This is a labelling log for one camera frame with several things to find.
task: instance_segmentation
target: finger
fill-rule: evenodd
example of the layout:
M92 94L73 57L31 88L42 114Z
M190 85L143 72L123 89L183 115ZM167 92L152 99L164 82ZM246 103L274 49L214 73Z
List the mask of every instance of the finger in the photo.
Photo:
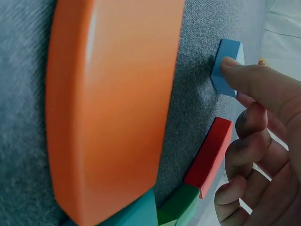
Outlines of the finger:
M240 139L263 131L268 124L267 111L258 102L253 102L238 117L235 128Z
M228 84L262 104L287 126L301 115L301 82L262 65L233 66L223 59L221 71Z
M273 178L290 161L288 151L270 137L264 156L256 163L270 178Z
M221 225L238 225L236 222L244 218L244 213L240 211L239 198L245 189L246 180L238 175L217 190L214 205Z
M269 180L257 170L252 169L251 175L246 180L246 190L242 200L253 210L268 185Z
M238 93L236 99L246 108L255 100L245 94ZM273 113L267 111L268 114L268 129L274 133L284 143L287 143L287 132L284 124Z
M257 162L257 165L270 177L273 178L279 170L289 161L287 150L271 138L266 129L267 117L266 110L258 103L252 102L249 107L239 116L236 121L236 132L239 138L245 138L257 131L263 131L263 150L262 158ZM250 164L243 166L247 170L246 175L252 169Z
M270 186L261 196L256 208L253 209L246 226L291 225L283 223L289 223L289 218L285 217L290 213L299 214L299 206L296 207L296 210L290 208L298 203L299 194L300 182L291 164L287 163L270 182Z
M286 149L273 140L265 129L230 145L225 159L226 173L229 179L236 175L246 178L247 186L242 199L253 209L269 185L269 180L253 169L253 162L273 178L288 161Z
M269 145L263 132L256 132L243 140L230 144L225 156L225 168L229 180L236 175L248 178L252 173L253 162L259 161Z

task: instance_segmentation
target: wooden block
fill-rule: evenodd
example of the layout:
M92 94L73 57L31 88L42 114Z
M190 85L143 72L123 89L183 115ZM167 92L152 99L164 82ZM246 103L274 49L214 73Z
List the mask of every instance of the wooden block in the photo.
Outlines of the wooden block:
M57 1L46 77L48 156L55 199L80 226L105 221L156 182L183 6Z
M176 220L176 226L186 226L196 212L199 194L196 187L182 184L159 210Z
M221 73L221 63L224 57L231 57L237 60L240 64L245 64L244 48L240 41L229 39L222 39L218 49L213 69L211 72L211 79L219 94L224 94L230 97L236 97L236 90L232 89Z
M158 226L175 226L177 220L161 210L157 210Z
M69 220L63 226L76 226ZM155 195L151 189L98 226L158 226Z
M231 142L233 123L227 119L215 118L184 183L197 187L203 199L221 166L226 150Z

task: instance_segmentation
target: orange curved block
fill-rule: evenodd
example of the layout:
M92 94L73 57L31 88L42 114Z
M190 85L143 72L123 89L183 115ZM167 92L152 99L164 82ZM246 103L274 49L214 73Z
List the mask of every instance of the orange curved block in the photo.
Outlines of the orange curved block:
M59 0L46 122L54 194L98 224L153 187L184 0Z
M232 138L233 122L216 117L197 156L190 166L184 183L197 187L204 199L225 157Z

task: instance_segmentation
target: gray fabric surface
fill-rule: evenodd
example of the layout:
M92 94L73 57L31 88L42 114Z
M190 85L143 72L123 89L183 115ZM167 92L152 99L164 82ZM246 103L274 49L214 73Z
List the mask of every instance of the gray fabric surface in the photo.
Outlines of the gray fabric surface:
M0 225L57 226L45 136L45 68L55 0L0 0ZM259 57L261 0L186 0L156 200L181 183L214 117L233 120L235 100L209 79L221 38Z

